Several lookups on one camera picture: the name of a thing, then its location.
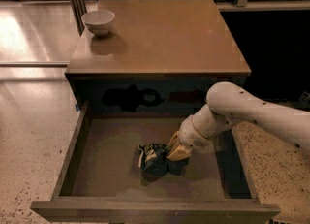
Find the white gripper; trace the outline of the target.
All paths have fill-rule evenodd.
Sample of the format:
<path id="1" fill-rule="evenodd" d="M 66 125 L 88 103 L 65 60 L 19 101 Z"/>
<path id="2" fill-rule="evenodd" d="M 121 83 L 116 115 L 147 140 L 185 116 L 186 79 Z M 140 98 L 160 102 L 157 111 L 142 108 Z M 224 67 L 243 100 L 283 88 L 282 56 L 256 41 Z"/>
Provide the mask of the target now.
<path id="1" fill-rule="evenodd" d="M 193 150 L 202 150 L 210 145 L 211 139 L 205 138 L 194 126 L 193 117 L 190 115 L 176 131 L 166 146 L 169 152 L 167 159 L 180 161 L 191 156 Z"/>

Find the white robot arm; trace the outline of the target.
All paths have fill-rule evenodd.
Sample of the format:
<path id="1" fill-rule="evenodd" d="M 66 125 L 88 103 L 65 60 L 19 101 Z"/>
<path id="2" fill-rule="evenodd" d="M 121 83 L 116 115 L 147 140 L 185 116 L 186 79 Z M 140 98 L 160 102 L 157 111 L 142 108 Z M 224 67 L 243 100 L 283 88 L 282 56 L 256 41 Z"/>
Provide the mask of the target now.
<path id="1" fill-rule="evenodd" d="M 301 150 L 310 150 L 310 112 L 273 104 L 233 83 L 219 82 L 207 91 L 206 104 L 174 133 L 167 145 L 167 158 L 186 159 L 241 121 L 253 123 Z"/>

